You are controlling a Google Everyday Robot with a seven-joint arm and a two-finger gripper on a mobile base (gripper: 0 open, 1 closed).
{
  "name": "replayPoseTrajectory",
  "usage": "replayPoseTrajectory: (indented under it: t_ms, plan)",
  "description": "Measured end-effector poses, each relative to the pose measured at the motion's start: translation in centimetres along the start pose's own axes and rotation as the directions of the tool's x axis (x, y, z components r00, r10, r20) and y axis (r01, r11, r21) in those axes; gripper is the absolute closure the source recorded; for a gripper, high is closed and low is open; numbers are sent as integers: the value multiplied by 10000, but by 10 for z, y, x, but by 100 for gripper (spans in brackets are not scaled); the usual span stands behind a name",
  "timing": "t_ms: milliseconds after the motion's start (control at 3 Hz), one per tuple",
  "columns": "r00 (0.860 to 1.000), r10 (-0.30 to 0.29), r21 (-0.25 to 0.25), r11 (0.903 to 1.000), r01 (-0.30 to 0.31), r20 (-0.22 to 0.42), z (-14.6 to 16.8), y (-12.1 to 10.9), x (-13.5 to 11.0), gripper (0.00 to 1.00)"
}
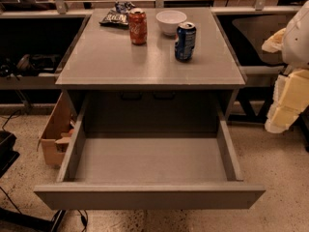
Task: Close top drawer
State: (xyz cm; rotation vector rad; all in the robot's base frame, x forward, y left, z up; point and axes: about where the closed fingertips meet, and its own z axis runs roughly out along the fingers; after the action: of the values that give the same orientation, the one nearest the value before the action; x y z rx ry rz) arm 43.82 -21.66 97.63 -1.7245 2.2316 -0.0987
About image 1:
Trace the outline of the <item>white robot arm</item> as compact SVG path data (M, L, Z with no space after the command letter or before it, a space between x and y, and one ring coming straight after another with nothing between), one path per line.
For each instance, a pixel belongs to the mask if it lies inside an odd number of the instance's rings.
M309 1L285 28L263 43L262 50L280 51L287 65L275 81L273 103L265 122L266 131L281 133L309 106Z

